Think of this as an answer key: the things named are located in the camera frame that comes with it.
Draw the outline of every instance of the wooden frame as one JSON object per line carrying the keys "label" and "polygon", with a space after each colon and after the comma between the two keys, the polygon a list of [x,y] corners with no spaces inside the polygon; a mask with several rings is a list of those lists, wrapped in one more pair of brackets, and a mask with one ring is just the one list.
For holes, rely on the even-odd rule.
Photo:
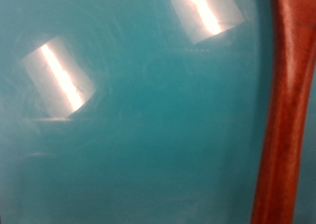
{"label": "wooden frame", "polygon": [[272,0],[275,69],[252,224],[292,223],[316,56],[316,0]]}

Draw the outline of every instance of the glass surface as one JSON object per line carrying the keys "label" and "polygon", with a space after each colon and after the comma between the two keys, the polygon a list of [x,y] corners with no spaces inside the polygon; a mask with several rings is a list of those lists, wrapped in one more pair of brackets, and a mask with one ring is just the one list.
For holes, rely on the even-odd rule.
{"label": "glass surface", "polygon": [[0,0],[0,67],[2,224],[249,223],[270,0]]}

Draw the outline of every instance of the red wooden edge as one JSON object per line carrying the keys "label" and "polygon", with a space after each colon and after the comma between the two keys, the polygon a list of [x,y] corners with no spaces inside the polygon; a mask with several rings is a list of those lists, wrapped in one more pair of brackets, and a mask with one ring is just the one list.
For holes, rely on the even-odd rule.
{"label": "red wooden edge", "polygon": [[293,220],[316,55],[316,0],[272,0],[275,69],[252,224]]}

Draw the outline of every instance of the curved wooden edge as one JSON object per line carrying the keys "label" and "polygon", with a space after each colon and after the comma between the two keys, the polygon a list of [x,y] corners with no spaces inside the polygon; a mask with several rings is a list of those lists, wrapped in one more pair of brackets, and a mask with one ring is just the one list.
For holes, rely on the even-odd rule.
{"label": "curved wooden edge", "polygon": [[316,56],[316,1],[272,5],[275,69],[252,224],[292,223]]}

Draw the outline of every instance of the teal glass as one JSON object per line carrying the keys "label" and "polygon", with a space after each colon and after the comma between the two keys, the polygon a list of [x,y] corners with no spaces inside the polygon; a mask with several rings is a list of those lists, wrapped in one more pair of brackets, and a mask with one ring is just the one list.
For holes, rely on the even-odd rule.
{"label": "teal glass", "polygon": [[[249,223],[273,22],[270,0],[232,3],[243,20],[196,39],[172,0],[0,0],[2,223]],[[55,39],[68,71],[35,51]],[[316,218],[314,91],[297,223]]]}

